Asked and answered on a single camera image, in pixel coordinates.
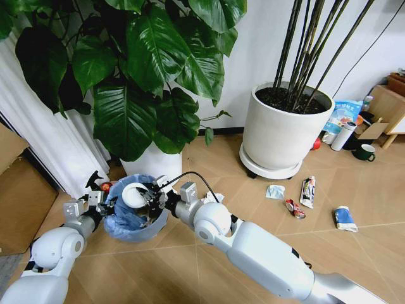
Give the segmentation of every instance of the electrical cord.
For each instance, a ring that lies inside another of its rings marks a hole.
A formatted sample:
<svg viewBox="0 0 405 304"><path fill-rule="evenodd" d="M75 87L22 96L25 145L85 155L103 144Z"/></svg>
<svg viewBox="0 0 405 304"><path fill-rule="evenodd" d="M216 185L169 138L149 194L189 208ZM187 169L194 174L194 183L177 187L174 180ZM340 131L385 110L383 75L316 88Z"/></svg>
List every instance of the electrical cord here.
<svg viewBox="0 0 405 304"><path fill-rule="evenodd" d="M209 189L209 191L211 192L211 194L214 196L214 199L216 200L217 203L219 203L220 201L218 201L218 198L216 198L214 191L211 189L211 187L209 186L209 184L207 183L207 181L205 180L204 177L202 177L202 175L200 173L197 173L195 171L188 171L186 173L180 174L178 177L172 179L171 181L167 182L166 184L164 184L163 186L159 187L159 189L162 189L164 187L166 187L167 185L170 185L172 182L177 181L178 179L181 179L183 176L187 175L187 174L196 174L200 179L202 179L202 181L205 183L205 185L207 186L207 188Z"/></svg>
<svg viewBox="0 0 405 304"><path fill-rule="evenodd" d="M380 35L377 36L377 38L374 40L374 42L369 46L369 48L363 53L363 55L361 55L361 57L359 58L359 60L352 66L352 68L348 71L348 73L345 75L345 77L343 78L342 82L340 83L339 87L337 88L335 94L333 95L333 98L336 96L336 94L338 93L338 91L340 90L340 88L342 87L342 84L344 83L344 81L346 80L347 76L349 76L349 74L352 72L352 70L356 67L356 65L360 62L360 60L363 59L363 57L368 53L368 51L374 46L374 44L377 42L377 40L379 40L379 38L381 37L381 35L385 32L385 30L387 29L387 27L389 27L389 25L391 24L391 22L394 20L394 18L398 15L398 12L401 10L401 8L403 7L403 5L405 4L405 0L401 3L401 5L399 6L399 8L397 9L397 11L395 12L394 16L392 16L391 20L389 21L389 23L384 27L384 29L382 30L382 32L380 33Z"/></svg>

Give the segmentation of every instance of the mug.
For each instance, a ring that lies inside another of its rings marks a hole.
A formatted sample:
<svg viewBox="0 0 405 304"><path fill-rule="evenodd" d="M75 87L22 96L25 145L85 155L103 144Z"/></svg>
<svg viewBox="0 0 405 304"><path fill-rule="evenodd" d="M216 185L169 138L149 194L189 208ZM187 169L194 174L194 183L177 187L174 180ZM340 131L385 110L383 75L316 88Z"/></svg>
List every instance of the mug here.
<svg viewBox="0 0 405 304"><path fill-rule="evenodd" d="M356 151L352 151L352 154L359 160L368 160L369 162L372 162L375 160L374 152L375 148L373 146L370 146L369 144L362 144L357 148Z"/></svg>

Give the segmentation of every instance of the small bottle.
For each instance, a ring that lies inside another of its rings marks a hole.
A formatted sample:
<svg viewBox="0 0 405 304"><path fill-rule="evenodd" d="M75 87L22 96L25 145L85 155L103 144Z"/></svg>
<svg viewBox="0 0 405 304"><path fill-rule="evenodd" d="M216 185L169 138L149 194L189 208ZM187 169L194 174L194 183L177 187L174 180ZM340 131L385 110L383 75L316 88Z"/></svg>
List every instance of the small bottle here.
<svg viewBox="0 0 405 304"><path fill-rule="evenodd" d="M350 135L352 135L355 128L356 124L354 122L346 122L330 147L335 151L340 151Z"/></svg>
<svg viewBox="0 0 405 304"><path fill-rule="evenodd" d="M368 111L370 109L370 102L374 99L373 96L367 95L363 101L363 106L361 107L361 111Z"/></svg>

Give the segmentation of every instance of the trash can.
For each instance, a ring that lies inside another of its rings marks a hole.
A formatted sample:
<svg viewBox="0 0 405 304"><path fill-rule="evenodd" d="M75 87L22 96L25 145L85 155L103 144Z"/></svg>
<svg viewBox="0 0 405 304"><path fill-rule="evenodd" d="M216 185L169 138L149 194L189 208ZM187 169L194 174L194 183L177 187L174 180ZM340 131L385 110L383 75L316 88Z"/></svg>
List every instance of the trash can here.
<svg viewBox="0 0 405 304"><path fill-rule="evenodd" d="M122 199L122 191L126 185L133 182L153 182L155 178L147 174L134 174L120 179L109 190L106 201L117 197L114 206L115 214L104 219L104 230L113 238L126 242L139 243L154 238L166 225L169 211L164 209L160 216L149 226L142 227L146 223L146 217L135 214L134 209L128 207Z"/></svg>

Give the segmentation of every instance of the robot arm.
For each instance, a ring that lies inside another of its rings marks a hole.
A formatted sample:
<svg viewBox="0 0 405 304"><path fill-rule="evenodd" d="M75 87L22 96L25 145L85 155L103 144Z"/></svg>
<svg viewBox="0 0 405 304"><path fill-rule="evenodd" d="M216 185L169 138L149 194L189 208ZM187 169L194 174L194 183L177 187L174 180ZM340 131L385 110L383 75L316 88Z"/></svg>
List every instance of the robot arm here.
<svg viewBox="0 0 405 304"><path fill-rule="evenodd" d="M143 197L141 204L154 211L169 209L199 239L219 248L237 268L271 293L304 304L386 303L342 275L314 273L295 249L260 226L232 215L225 205L204 204L197 198L195 183L185 183L177 195L165 181L165 177L157 179L148 191L140 188L137 200ZM66 204L66 224L34 243L22 277L10 286L0 304L64 302L74 260L102 216L112 210L112 205L104 204L102 195L101 191L90 192L89 210L83 214L83 202Z"/></svg>

